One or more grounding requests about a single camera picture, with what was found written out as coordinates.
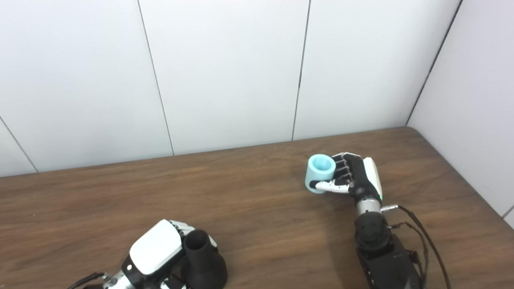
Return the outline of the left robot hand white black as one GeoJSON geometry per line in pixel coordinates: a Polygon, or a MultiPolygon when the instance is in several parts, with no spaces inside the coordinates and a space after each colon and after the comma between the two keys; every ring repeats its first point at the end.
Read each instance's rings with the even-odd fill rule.
{"type": "Polygon", "coordinates": [[[195,230],[187,223],[163,219],[131,246],[116,275],[112,289],[189,289],[187,282],[173,274],[185,264],[182,243],[195,230]]]}

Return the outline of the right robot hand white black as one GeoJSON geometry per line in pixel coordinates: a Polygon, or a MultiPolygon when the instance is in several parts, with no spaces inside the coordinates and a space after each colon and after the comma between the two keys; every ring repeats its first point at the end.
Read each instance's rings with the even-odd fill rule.
{"type": "Polygon", "coordinates": [[[305,186],[314,193],[348,194],[356,202],[363,199],[383,199],[375,162],[349,152],[333,156],[316,154],[307,162],[305,186]]]}

